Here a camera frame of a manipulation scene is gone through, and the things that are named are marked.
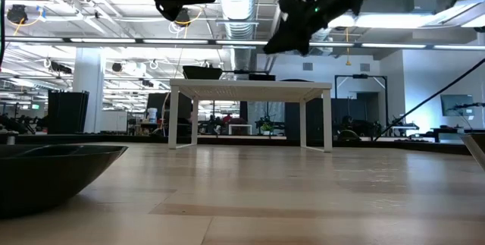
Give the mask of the black wavy square plate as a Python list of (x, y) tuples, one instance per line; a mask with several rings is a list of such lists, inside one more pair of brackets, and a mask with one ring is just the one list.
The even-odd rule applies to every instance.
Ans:
[(485, 133), (468, 133), (461, 136), (461, 139), (475, 161), (485, 171)]
[(220, 68), (183, 66), (183, 75), (187, 80), (219, 80), (222, 73)]

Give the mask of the wall monitor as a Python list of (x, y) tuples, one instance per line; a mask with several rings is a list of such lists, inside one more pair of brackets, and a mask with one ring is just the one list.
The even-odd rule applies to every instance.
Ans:
[(472, 107), (465, 108), (474, 102), (472, 95), (441, 95), (442, 114), (445, 117), (451, 116), (474, 116)]

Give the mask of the black folded panels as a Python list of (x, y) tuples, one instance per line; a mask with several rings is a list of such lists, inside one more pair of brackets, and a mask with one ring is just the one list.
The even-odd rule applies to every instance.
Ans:
[(89, 93), (48, 92), (48, 134), (83, 133)]

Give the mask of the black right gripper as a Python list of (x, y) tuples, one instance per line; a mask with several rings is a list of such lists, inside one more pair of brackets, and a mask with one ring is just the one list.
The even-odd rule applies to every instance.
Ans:
[(358, 14), (360, 0), (279, 0), (279, 6), (286, 19), (264, 46), (264, 53), (296, 50), (307, 55), (312, 36), (347, 11)]

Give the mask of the long ceiling light strip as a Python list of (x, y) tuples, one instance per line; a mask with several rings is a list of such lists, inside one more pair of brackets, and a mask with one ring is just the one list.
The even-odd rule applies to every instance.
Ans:
[[(209, 46), (209, 47), (259, 47), (268, 42), (261, 40), (223, 39), (140, 39), (140, 38), (60, 38), (35, 36), (6, 36), (6, 42), (54, 46)], [(378, 43), (378, 42), (310, 42), (310, 48), (349, 49), (423, 49), (443, 51), (485, 52), (485, 45), (462, 44), (420, 44), (420, 43)]]

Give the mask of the small white table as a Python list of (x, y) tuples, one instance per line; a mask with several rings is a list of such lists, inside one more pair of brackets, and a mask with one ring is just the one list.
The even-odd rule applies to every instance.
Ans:
[(234, 135), (234, 129), (235, 128), (245, 129), (246, 135), (249, 135), (249, 136), (252, 135), (252, 125), (251, 124), (230, 124), (228, 134)]

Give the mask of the white perforated metal shelf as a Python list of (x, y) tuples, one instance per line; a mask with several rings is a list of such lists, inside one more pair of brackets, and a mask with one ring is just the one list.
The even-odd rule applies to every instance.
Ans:
[(307, 102), (321, 98), (323, 105), (323, 152), (333, 150), (331, 83), (264, 81), (264, 80), (170, 80), (170, 117), (168, 148), (179, 149), (177, 144), (177, 119), (179, 95), (192, 100), (194, 121), (198, 120), (199, 101), (250, 101), (250, 102), (297, 102), (300, 108), (300, 146), (308, 148), (306, 140)]

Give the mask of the silver ceiling duct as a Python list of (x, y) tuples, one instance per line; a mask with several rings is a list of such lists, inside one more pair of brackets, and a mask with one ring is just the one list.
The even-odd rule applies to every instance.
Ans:
[(249, 48), (255, 38), (256, 0), (220, 0), (226, 39), (230, 41), (235, 70), (255, 71), (256, 52)]

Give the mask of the black portal frame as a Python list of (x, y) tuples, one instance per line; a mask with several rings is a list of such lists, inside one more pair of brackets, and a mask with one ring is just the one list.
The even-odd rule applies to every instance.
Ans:
[[(342, 80), (341, 83), (338, 83), (338, 79), (340, 77), (343, 77), (344, 80)], [(335, 98), (338, 98), (338, 88), (344, 83), (345, 80), (348, 78), (352, 79), (358, 79), (358, 80), (367, 80), (367, 79), (374, 79), (377, 83), (381, 85), (381, 87), (384, 89), (384, 104), (385, 104), (385, 120), (386, 120), (386, 125), (389, 125), (390, 120), (389, 120), (389, 101), (388, 101), (388, 78), (387, 76), (381, 76), (381, 75), (369, 75), (369, 74), (337, 74), (334, 75), (334, 95)]]

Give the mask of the dark partition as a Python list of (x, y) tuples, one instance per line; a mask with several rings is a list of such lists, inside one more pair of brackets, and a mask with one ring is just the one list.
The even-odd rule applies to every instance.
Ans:
[[(323, 100), (313, 99), (306, 103), (307, 140), (323, 140)], [(284, 133), (288, 140), (299, 140), (299, 104), (284, 106)], [(336, 136), (344, 130), (352, 130), (360, 137), (375, 137), (382, 130), (378, 105), (363, 99), (331, 99), (332, 132)]]

